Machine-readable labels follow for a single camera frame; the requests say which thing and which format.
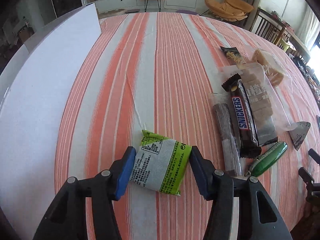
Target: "silver bolt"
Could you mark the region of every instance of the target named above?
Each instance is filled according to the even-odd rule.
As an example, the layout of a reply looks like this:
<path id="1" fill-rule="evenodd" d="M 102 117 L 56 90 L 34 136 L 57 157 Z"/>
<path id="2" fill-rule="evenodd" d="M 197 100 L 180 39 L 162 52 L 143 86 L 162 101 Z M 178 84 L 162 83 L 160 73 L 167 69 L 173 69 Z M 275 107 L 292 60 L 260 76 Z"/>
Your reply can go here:
<path id="1" fill-rule="evenodd" d="M 70 178 L 68 178 L 68 180 L 67 180 L 67 182 L 68 183 L 74 183 L 76 181 L 76 178 L 75 177 L 70 177 Z"/>
<path id="2" fill-rule="evenodd" d="M 258 182 L 258 179 L 257 179 L 256 177 L 254 177 L 254 176 L 251 176 L 251 177 L 250 177 L 250 181 L 251 181 L 252 183 L 257 183 L 257 182 Z"/>
<path id="3" fill-rule="evenodd" d="M 101 172 L 101 175 L 102 175 L 103 177 L 107 177 L 107 176 L 109 176 L 110 174 L 111 174 L 111 172 L 110 172 L 109 170 L 104 170 L 104 171 Z"/>
<path id="4" fill-rule="evenodd" d="M 214 174 L 216 174 L 218 176 L 222 176 L 223 175 L 223 171 L 222 170 L 215 170 Z"/>

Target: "green and white wrapper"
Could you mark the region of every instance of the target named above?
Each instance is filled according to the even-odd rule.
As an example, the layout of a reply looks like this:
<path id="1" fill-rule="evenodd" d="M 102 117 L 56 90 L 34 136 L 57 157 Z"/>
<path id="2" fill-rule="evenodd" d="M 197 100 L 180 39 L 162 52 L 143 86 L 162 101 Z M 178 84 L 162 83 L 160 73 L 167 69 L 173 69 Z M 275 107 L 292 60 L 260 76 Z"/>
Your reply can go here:
<path id="1" fill-rule="evenodd" d="M 142 130 L 130 181 L 166 194 L 180 195 L 191 146 Z"/>

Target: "green candy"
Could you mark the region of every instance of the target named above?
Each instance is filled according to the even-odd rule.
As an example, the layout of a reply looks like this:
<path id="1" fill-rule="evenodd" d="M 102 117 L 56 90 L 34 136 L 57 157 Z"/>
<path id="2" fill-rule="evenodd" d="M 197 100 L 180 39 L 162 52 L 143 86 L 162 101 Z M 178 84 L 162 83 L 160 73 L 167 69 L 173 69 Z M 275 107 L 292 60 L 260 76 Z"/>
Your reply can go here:
<path id="1" fill-rule="evenodd" d="M 262 175 L 281 158 L 287 148 L 288 145 L 285 142 L 277 142 L 250 166 L 248 174 L 255 177 Z"/>

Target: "orange chair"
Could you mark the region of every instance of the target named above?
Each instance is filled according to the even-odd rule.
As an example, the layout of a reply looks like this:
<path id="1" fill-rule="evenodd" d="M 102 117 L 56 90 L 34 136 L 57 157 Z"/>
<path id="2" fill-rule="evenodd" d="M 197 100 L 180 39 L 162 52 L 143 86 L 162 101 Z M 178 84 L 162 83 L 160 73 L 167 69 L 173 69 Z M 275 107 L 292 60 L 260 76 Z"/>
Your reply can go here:
<path id="1" fill-rule="evenodd" d="M 213 14 L 217 15 L 219 18 L 229 22 L 240 21 L 248 16 L 254 7 L 242 0 L 224 0 L 224 3 L 219 3 L 216 0 L 204 0 L 209 9 L 205 11 L 202 15 L 209 14 L 211 11 Z"/>

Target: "tablecloth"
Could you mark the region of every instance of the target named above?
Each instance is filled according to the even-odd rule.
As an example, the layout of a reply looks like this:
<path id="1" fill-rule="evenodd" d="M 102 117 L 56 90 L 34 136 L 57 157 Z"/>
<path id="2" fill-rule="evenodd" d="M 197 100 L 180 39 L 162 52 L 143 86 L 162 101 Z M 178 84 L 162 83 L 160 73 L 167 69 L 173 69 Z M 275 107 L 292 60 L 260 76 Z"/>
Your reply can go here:
<path id="1" fill-rule="evenodd" d="M 319 166 L 308 157 L 320 152 L 316 124 L 319 109 L 289 57 L 278 47 L 244 29 L 206 17 L 178 13 L 138 13 L 110 17 L 88 54 L 70 92 L 61 121 L 56 160 L 56 192 L 70 176 L 90 178 L 138 147 L 141 129 L 197 145 L 204 158 L 224 169 L 210 93 L 221 89 L 219 68 L 230 65 L 220 46 L 269 51 L 287 68 L 293 89 L 279 87 L 287 115 L 311 123 L 300 150 L 288 132 L 284 156 L 259 180 L 291 230 L 303 215 L 305 185 L 298 168 L 320 179 Z M 129 183 L 114 202 L 123 239 L 202 239 L 211 202 L 199 195 L 188 165 L 181 196 L 165 195 Z M 88 234 L 94 239 L 92 211 L 87 208 Z"/>

